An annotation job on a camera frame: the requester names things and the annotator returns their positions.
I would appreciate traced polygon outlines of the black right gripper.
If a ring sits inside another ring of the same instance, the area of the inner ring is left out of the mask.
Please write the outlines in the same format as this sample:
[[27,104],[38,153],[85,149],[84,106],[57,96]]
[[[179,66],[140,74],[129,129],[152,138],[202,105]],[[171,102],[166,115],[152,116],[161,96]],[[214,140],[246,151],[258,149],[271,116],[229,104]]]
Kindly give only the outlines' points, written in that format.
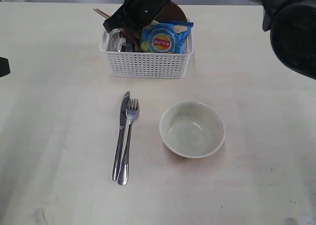
[[124,0],[121,11],[116,11],[103,22],[107,32],[114,29],[142,29],[150,25],[169,0]]

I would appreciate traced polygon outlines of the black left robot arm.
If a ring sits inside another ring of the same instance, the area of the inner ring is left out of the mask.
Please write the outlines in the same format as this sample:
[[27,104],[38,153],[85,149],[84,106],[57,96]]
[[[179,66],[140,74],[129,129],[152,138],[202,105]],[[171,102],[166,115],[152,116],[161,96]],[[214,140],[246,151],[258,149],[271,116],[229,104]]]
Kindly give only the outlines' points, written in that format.
[[10,66],[7,58],[0,57],[0,77],[10,74]]

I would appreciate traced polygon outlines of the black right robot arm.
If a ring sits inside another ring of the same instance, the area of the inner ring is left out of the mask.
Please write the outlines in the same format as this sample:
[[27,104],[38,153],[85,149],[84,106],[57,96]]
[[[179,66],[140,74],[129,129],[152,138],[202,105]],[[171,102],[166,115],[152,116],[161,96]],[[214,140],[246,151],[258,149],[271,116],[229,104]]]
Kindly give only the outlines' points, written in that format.
[[[262,29],[283,65],[315,79],[316,0],[250,0],[264,8]],[[136,30],[149,24],[170,0],[124,0],[103,26]]]

